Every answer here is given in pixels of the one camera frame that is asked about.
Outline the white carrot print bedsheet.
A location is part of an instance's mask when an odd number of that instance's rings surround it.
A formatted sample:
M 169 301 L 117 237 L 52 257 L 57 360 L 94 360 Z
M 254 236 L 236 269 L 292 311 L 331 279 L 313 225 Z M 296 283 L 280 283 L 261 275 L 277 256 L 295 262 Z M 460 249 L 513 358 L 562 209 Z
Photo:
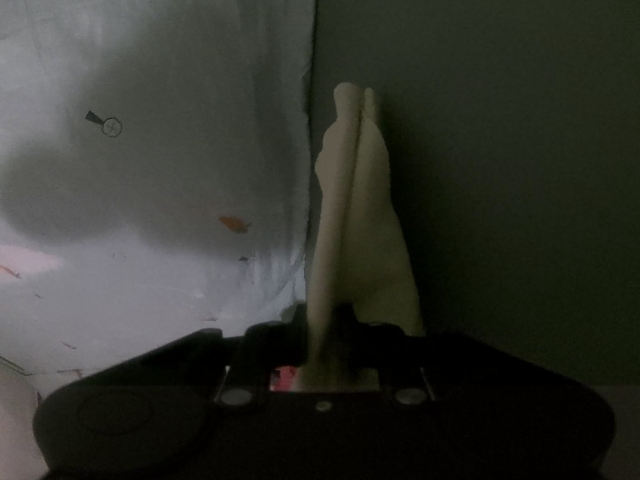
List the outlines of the white carrot print bedsheet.
M 316 0 L 1 0 L 1 357 L 39 393 L 304 298 Z

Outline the cream beige garment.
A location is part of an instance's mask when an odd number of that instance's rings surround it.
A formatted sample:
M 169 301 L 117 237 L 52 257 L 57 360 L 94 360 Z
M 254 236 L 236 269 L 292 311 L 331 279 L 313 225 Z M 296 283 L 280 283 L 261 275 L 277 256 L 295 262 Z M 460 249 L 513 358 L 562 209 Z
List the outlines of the cream beige garment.
M 356 357 L 358 323 L 422 332 L 419 295 L 400 222 L 390 199 L 390 156 L 378 97 L 342 82 L 335 122 L 316 161 L 322 199 L 307 284 L 310 359 L 296 392 L 369 389 L 374 375 Z

